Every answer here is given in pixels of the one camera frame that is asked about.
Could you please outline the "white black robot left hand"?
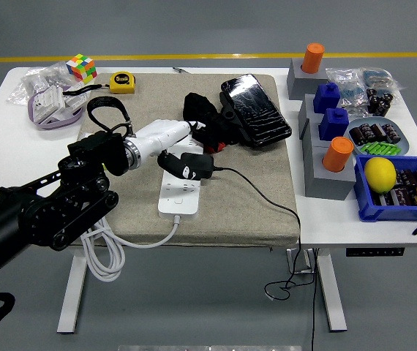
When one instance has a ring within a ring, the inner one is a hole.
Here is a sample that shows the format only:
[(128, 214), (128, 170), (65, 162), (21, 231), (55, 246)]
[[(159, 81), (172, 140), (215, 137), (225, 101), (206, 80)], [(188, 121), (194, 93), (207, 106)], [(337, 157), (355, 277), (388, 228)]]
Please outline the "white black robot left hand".
[(197, 121), (157, 119), (126, 137), (124, 147), (129, 162), (128, 169), (134, 170), (146, 163), (150, 156), (157, 156), (158, 165), (179, 179), (199, 181), (200, 173), (186, 165), (181, 159), (168, 153), (168, 149), (187, 137), (191, 132), (204, 127)]

